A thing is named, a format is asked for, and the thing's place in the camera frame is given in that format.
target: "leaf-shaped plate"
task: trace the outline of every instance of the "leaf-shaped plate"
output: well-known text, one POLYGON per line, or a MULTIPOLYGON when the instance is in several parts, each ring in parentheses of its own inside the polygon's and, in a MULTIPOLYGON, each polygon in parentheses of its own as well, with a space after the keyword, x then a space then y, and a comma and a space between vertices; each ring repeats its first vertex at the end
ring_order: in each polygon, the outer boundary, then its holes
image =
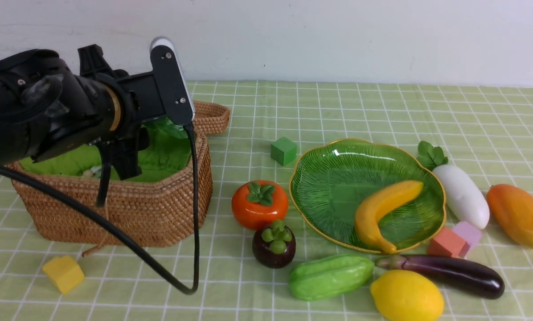
POLYGON ((289 191, 299 213, 323 237, 360 252, 383 254, 356 236, 356 209, 379 189, 409 179, 423 181, 421 195, 378 224, 383 237, 404 252, 432 239, 447 219, 443 185, 407 152, 366 140, 338 140, 299 158, 289 191))

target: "purple eggplant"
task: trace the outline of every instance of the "purple eggplant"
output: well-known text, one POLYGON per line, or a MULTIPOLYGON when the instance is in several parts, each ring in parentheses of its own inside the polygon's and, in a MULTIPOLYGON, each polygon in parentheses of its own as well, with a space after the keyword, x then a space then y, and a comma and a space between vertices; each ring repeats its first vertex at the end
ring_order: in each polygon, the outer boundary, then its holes
POLYGON ((259 228, 253 236, 253 254, 268 268, 284 268, 295 257, 295 234, 281 220, 259 228))
POLYGON ((504 294, 504 281, 492 268, 460 258, 435 255, 393 255, 375 261, 386 270, 408 270, 460 291, 495 300, 504 294))

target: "green checkered tablecloth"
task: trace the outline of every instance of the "green checkered tablecloth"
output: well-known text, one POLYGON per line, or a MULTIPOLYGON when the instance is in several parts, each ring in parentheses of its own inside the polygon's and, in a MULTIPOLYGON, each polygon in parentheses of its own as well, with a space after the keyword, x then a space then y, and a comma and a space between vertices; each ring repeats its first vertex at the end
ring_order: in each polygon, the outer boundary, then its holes
MULTIPOLYGON (((318 236, 292 205, 293 264, 270 270, 254 259, 252 232, 232 217, 230 197, 252 179, 287 187, 293 164, 281 167, 269 156, 270 142, 282 136, 297 142, 299 153, 356 137, 415 154, 427 140, 483 191, 511 183, 533 195, 533 89, 270 81, 191 82, 189 88, 194 99, 232 109, 229 129, 209 139, 215 190, 201 229, 199 291, 182 295, 124 247, 80 258, 83 244, 44 240, 10 181, 0 177, 0 321, 381 320, 367 286, 312 303, 291 297, 294 264, 348 251, 318 236), (41 266, 64 254, 78 258, 86 280, 61 296, 41 266)), ((149 252, 191 284, 192 237, 149 252)), ((533 320, 533 250, 515 246, 491 223, 468 258, 499 272, 507 290, 498 300, 482 300, 442 287, 442 320, 533 320)))

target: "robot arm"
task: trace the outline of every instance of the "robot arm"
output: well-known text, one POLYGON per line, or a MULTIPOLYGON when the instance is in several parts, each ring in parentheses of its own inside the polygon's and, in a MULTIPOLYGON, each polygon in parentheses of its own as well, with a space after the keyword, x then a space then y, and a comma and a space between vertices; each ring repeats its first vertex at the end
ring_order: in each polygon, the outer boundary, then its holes
POLYGON ((199 284, 199 222, 195 110, 171 41, 156 38, 150 46, 153 70, 128 75, 113 70, 101 47, 78 50, 80 75, 74 75, 58 53, 33 49, 0 61, 0 175, 21 181, 69 205, 128 246, 162 278, 185 294, 199 284), (173 277, 150 254, 101 215, 49 185, 4 165, 26 157, 41 162, 83 144, 97 146, 102 177, 97 206, 104 205, 111 167, 120 179, 140 175, 138 151, 148 148, 145 122, 168 117, 184 126, 193 159, 193 287, 173 277))

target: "wooden block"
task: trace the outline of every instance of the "wooden block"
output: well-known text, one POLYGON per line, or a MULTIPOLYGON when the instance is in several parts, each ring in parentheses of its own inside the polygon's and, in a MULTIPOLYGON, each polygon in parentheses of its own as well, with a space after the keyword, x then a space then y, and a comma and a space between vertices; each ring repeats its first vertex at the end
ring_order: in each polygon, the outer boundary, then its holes
POLYGON ((464 246, 460 252, 461 258, 464 258, 470 250, 475 248, 482 238, 482 231, 465 221, 455 225, 455 227, 452 228, 452 231, 467 242, 466 246, 464 246))
POLYGON ((429 243, 427 254, 456 258, 465 246, 467 246, 465 239, 458 236, 450 228, 444 227, 429 243))
POLYGON ((42 270, 63 295, 73 290, 85 279, 81 267, 69 255, 61 258, 57 256, 48 261, 42 270))
POLYGON ((281 137, 271 144, 271 158, 282 166, 295 160, 296 151, 296 143, 286 137, 281 137))

